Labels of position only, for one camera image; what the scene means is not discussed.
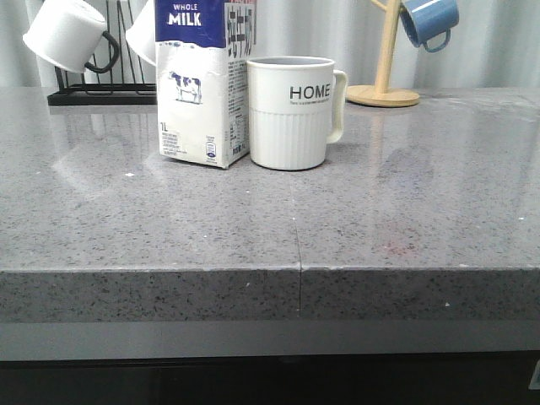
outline milk carton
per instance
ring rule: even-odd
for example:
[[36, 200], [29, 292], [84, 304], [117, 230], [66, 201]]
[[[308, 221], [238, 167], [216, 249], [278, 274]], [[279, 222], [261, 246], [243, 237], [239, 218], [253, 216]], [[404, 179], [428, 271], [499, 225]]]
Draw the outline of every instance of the milk carton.
[[227, 168], [249, 151], [257, 0], [155, 0], [159, 152]]

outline blue label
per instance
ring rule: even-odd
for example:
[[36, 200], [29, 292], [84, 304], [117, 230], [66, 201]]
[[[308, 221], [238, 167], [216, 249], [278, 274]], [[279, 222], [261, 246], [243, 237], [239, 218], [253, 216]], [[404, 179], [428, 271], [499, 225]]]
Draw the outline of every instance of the blue label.
[[155, 39], [225, 48], [224, 0], [155, 0]]

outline wooden mug tree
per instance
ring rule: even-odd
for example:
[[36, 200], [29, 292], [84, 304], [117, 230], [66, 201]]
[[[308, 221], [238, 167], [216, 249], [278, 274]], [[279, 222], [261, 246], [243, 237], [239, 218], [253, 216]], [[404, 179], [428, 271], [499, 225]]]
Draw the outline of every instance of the wooden mug tree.
[[407, 107], [418, 104], [420, 101], [418, 93], [407, 89], [390, 89], [388, 87], [402, 1], [388, 0], [386, 5], [378, 0], [371, 0], [371, 2], [386, 13], [375, 85], [348, 87], [347, 100], [377, 107]]

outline mug handle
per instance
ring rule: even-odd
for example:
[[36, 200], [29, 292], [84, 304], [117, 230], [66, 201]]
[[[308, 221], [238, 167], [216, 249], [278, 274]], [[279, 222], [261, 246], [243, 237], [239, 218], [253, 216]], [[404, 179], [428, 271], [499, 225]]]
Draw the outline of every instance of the mug handle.
[[343, 110], [345, 109], [345, 90], [347, 89], [347, 74], [334, 70], [336, 87], [332, 100], [332, 132], [328, 135], [327, 143], [337, 142], [343, 135]]
[[447, 31], [446, 31], [446, 38], [445, 38], [445, 41], [444, 41], [442, 44], [440, 44], [440, 45], [437, 46], [436, 48], [430, 48], [430, 47], [428, 46], [428, 43], [425, 42], [425, 43], [424, 43], [424, 48], [425, 48], [425, 50], [426, 50], [427, 52], [434, 53], [434, 52], [440, 51], [440, 50], [443, 49], [445, 46], [447, 46], [447, 45], [448, 45], [448, 42], [450, 42], [450, 30], [447, 30]]
[[115, 40], [115, 38], [111, 34], [109, 34], [108, 31], [104, 31], [102, 35], [109, 41], [109, 44], [112, 46], [112, 58], [105, 67], [97, 67], [90, 62], [86, 62], [84, 64], [84, 67], [94, 73], [109, 72], [118, 60], [118, 57], [120, 56], [120, 46], [118, 45], [118, 42]]

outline wooden base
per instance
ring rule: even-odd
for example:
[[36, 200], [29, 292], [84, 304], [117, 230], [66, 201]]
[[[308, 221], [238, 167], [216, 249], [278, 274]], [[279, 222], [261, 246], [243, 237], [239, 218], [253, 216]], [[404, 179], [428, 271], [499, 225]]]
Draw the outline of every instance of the wooden base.
[[420, 95], [406, 89], [388, 89], [386, 93], [375, 92], [375, 86], [350, 86], [347, 100], [375, 107], [409, 107], [420, 102]]

